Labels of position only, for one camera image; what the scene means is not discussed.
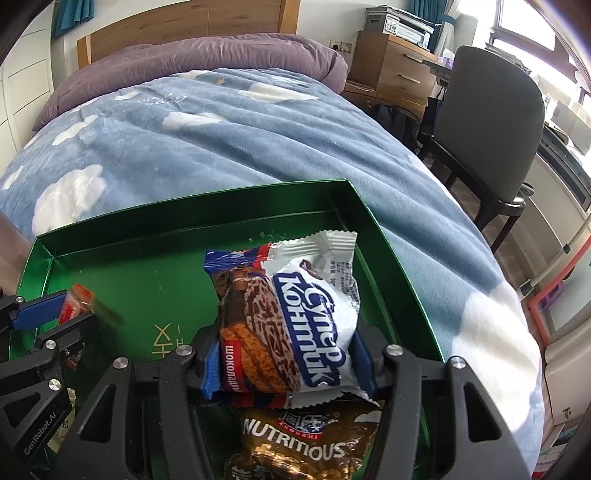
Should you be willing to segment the white desk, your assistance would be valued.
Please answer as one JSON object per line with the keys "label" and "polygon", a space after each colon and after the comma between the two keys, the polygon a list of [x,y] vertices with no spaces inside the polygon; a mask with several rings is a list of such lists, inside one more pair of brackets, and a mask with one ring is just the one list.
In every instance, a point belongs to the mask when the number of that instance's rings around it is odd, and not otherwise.
{"label": "white desk", "polygon": [[551,98],[525,182],[534,194],[514,234],[533,272],[519,287],[527,297],[547,275],[561,271],[590,236],[590,127],[567,104]]}

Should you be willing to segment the red hawthorn snack bar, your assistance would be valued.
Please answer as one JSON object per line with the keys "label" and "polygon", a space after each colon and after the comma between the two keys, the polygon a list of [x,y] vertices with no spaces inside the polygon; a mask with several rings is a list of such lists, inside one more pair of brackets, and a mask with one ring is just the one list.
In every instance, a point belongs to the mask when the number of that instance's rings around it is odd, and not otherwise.
{"label": "red hawthorn snack bar", "polygon": [[123,323],[123,318],[102,302],[92,291],[82,284],[75,283],[66,293],[57,324],[61,325],[88,312],[93,313],[99,319],[111,325],[117,326]]}

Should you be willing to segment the wooden drawer cabinet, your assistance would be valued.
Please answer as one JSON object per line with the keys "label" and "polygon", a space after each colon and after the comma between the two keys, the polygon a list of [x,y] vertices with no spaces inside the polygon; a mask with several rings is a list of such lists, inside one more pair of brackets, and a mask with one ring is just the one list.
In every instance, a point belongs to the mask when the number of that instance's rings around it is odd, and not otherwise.
{"label": "wooden drawer cabinet", "polygon": [[395,35],[362,31],[342,96],[363,111],[394,106],[421,119],[436,87],[430,65],[438,58]]}

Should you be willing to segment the green cardboard tray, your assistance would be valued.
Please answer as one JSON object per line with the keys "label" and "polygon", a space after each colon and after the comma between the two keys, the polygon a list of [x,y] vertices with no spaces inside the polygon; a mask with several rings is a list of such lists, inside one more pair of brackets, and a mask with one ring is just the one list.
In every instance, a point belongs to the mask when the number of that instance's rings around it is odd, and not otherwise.
{"label": "green cardboard tray", "polygon": [[214,322],[218,299],[204,271],[207,250],[246,250],[324,230],[358,235],[353,278],[363,321],[420,358],[441,359],[401,250],[346,180],[190,196],[58,229],[34,242],[18,291],[34,299],[80,284],[96,296],[100,331],[65,374],[83,403],[110,361],[160,359]]}

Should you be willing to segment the purple duvet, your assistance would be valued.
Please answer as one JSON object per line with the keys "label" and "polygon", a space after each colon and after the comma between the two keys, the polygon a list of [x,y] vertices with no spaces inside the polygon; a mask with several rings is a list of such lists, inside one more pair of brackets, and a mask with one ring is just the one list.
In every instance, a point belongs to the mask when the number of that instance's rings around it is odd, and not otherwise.
{"label": "purple duvet", "polygon": [[191,70],[283,69],[342,93],[348,64],[338,51],[299,35],[280,33],[190,38],[123,48],[75,71],[54,90],[33,130],[83,103],[133,85]]}

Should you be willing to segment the wall power socket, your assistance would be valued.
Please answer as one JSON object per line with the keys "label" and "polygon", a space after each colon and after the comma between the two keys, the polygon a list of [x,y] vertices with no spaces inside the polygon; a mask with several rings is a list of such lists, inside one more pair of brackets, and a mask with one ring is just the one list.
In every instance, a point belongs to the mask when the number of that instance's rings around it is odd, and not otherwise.
{"label": "wall power socket", "polygon": [[353,53],[353,43],[339,40],[329,41],[329,47],[332,50],[338,51],[339,53],[351,55]]}

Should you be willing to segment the teal left curtain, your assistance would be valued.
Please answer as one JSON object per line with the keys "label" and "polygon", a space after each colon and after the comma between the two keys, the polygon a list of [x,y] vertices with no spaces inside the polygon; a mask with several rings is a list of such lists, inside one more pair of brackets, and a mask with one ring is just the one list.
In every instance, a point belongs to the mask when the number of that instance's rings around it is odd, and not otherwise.
{"label": "teal left curtain", "polygon": [[94,18],[93,0],[59,0],[56,4],[52,38],[59,38]]}

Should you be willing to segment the blue cloud pattern blanket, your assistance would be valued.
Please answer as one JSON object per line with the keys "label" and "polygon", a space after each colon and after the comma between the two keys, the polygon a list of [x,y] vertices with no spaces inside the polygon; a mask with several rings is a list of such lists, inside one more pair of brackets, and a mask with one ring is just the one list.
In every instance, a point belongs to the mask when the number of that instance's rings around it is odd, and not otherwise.
{"label": "blue cloud pattern blanket", "polygon": [[8,164],[1,210],[34,239],[190,194],[337,178],[367,202],[442,352],[468,360],[533,467],[544,430],[542,361],[515,290],[425,164],[315,79],[219,68],[94,94],[40,127]]}

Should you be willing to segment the teal right curtain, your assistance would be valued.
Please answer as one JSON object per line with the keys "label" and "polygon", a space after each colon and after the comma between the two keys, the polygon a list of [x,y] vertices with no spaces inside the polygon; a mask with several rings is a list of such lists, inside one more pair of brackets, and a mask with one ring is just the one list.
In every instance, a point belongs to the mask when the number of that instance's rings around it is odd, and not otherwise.
{"label": "teal right curtain", "polygon": [[460,15],[458,0],[410,0],[410,12],[435,25],[429,50],[441,55],[455,40],[456,20]]}

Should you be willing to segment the dark grey chair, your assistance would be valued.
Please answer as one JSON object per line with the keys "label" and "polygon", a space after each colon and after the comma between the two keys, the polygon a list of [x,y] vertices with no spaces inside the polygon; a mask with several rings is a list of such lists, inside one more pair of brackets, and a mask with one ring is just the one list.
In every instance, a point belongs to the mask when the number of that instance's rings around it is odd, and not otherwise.
{"label": "dark grey chair", "polygon": [[541,90],[523,69],[471,46],[457,50],[434,130],[422,135],[419,158],[450,170],[444,185],[461,180],[480,200],[474,219],[484,230],[507,218],[491,250],[497,251],[524,212],[534,189],[525,182],[542,137]]}

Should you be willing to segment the wooden headboard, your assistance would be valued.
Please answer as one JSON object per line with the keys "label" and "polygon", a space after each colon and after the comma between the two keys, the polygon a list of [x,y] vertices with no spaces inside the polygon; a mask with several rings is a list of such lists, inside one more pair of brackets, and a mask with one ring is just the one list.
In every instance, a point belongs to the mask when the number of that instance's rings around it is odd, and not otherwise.
{"label": "wooden headboard", "polygon": [[298,0],[184,1],[150,9],[77,40],[83,68],[121,49],[143,44],[252,33],[297,32]]}

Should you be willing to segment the grey white printer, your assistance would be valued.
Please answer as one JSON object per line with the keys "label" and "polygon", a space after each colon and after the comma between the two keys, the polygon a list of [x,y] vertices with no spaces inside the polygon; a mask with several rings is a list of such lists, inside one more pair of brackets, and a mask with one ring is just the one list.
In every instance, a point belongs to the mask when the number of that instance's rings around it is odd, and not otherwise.
{"label": "grey white printer", "polygon": [[365,31],[394,35],[424,49],[435,31],[433,23],[389,5],[370,7],[365,13]]}

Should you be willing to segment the blue white cookie packet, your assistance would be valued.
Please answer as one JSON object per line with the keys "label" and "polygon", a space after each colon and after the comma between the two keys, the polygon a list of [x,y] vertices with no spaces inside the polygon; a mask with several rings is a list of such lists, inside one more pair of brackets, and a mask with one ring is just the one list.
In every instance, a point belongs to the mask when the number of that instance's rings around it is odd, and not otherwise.
{"label": "blue white cookie packet", "polygon": [[324,230],[247,250],[208,250],[218,297],[204,397],[262,394],[304,408],[353,394],[370,398],[349,347],[361,300],[355,232]]}

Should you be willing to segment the brown nutritious snack packet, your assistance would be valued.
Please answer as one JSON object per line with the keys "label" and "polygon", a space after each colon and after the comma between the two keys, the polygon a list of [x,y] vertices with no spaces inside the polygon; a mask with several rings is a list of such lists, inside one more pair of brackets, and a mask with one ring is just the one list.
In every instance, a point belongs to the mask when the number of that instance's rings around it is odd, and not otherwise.
{"label": "brown nutritious snack packet", "polygon": [[382,408],[358,397],[300,409],[242,412],[242,450],[226,479],[351,479],[373,445]]}

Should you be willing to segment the white wardrobe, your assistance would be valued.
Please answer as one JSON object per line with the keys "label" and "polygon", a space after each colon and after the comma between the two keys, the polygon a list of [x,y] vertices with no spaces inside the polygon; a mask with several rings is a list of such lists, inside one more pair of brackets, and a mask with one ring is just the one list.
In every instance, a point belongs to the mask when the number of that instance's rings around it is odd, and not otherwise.
{"label": "white wardrobe", "polygon": [[51,68],[51,2],[24,30],[1,65],[0,168],[34,136],[35,121],[54,91]]}

